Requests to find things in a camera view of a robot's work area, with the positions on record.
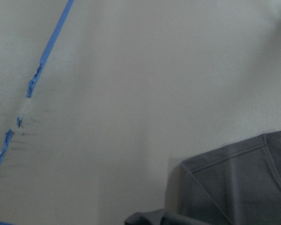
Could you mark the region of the dark brown t-shirt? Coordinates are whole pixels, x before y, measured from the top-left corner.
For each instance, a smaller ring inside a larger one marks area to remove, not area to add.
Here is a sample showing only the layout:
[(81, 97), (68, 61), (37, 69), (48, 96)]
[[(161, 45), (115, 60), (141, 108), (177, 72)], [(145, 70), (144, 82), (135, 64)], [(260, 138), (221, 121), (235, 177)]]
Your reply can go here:
[(281, 225), (281, 131), (181, 162), (177, 212), (136, 212), (126, 225)]

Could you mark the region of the blue tape grid lines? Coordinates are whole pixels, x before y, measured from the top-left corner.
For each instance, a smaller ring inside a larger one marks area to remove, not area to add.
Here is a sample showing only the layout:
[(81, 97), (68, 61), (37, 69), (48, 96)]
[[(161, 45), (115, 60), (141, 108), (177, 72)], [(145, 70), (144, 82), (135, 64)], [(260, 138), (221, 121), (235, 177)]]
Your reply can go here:
[(0, 0), (0, 225), (68, 217), (57, 109), (58, 38), (70, 0)]

